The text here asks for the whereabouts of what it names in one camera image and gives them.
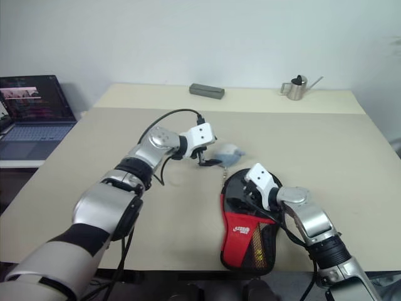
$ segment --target red pouch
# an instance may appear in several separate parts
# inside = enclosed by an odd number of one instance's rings
[[[276,236],[279,225],[248,206],[244,176],[249,169],[232,175],[221,192],[221,210],[226,227],[221,247],[221,262],[230,269],[264,275],[276,260]],[[274,177],[280,187],[280,181]]]

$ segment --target cable connector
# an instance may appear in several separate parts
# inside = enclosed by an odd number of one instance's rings
[[[198,118],[196,120],[196,124],[197,125],[201,125],[201,124],[204,124],[204,123],[206,123],[205,118],[203,118],[203,116],[201,114],[199,114]]]

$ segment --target white wall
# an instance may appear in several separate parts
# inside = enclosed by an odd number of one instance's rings
[[[111,82],[351,89],[401,136],[400,0],[0,0],[0,75],[54,73],[75,110]]]

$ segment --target desk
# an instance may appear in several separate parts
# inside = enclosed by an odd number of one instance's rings
[[[0,168],[39,168],[44,160],[0,160]]]
[[[218,142],[247,152],[230,173],[260,162],[285,185],[307,187],[365,270],[401,270],[401,162],[351,92],[315,91],[292,102],[275,90],[227,89],[222,100],[209,100],[187,87],[129,84],[110,87],[1,216],[0,260],[19,262],[67,229],[81,193],[120,162],[151,121],[177,107],[202,110]],[[161,123],[178,132],[194,124],[187,113]],[[125,268],[225,270],[222,169],[173,161],[165,180],[143,196]],[[112,243],[100,267],[115,268],[119,258],[120,244]],[[275,269],[311,269],[306,252],[282,231]]]

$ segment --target gray eraser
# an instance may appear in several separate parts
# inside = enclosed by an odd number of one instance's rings
[[[224,96],[224,89],[193,83],[189,87],[189,93],[205,97],[221,99]]]

